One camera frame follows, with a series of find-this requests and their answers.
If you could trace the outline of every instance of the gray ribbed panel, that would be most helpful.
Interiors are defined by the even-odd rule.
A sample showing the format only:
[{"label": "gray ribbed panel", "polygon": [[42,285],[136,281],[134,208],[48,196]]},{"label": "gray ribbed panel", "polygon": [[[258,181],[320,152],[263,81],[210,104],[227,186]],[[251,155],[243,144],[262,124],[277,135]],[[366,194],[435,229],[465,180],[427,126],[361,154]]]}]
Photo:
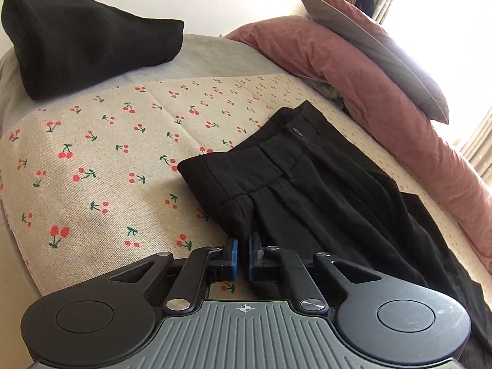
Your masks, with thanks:
[{"label": "gray ribbed panel", "polygon": [[324,319],[298,315],[287,302],[206,301],[192,315],[166,319],[147,347],[105,369],[381,368],[347,349]]}]

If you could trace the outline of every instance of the black pants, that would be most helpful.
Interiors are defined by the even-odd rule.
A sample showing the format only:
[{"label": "black pants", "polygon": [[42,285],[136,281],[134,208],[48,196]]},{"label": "black pants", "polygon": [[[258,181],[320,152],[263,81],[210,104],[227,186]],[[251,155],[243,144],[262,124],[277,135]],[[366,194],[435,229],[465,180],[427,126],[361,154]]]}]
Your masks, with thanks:
[{"label": "black pants", "polygon": [[492,368],[492,314],[419,197],[348,142],[308,101],[282,108],[227,153],[179,164],[203,209],[231,236],[258,231],[310,259],[328,251],[458,300],[472,319],[461,361]]}]

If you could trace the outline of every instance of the crosshair symbol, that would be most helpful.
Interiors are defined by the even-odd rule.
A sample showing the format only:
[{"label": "crosshair symbol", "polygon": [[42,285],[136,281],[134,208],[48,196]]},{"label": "crosshair symbol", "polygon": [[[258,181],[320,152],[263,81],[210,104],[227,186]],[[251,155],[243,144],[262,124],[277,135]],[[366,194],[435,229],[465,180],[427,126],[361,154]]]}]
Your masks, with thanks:
[{"label": "crosshair symbol", "polygon": [[239,308],[236,308],[236,309],[239,309],[241,312],[250,312],[250,310],[254,309],[254,308],[251,308],[249,305],[241,305]]}]

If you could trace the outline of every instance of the pink pillow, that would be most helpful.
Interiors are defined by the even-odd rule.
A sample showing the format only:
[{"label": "pink pillow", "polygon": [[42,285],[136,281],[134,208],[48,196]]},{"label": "pink pillow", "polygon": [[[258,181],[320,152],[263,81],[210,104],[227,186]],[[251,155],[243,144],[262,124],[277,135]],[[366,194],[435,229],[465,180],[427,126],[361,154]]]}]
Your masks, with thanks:
[{"label": "pink pillow", "polygon": [[302,0],[311,19],[334,31],[373,60],[429,119],[449,123],[437,83],[385,30],[345,0]]},{"label": "pink pillow", "polygon": [[303,17],[250,23],[225,38],[253,47],[295,75],[333,85],[354,120],[419,176],[492,270],[489,189],[373,61],[337,34]]}]

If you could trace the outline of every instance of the pink blanket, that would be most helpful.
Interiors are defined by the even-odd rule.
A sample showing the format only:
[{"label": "pink blanket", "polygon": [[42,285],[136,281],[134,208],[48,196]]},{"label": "pink blanket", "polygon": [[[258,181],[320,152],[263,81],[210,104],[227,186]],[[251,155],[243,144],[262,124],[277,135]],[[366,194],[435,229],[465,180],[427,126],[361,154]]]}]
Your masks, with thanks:
[{"label": "pink blanket", "polygon": [[303,17],[251,23],[225,36],[245,43],[295,75],[331,84],[353,119],[421,179],[454,216],[492,272],[492,193],[430,121],[357,48]]}]

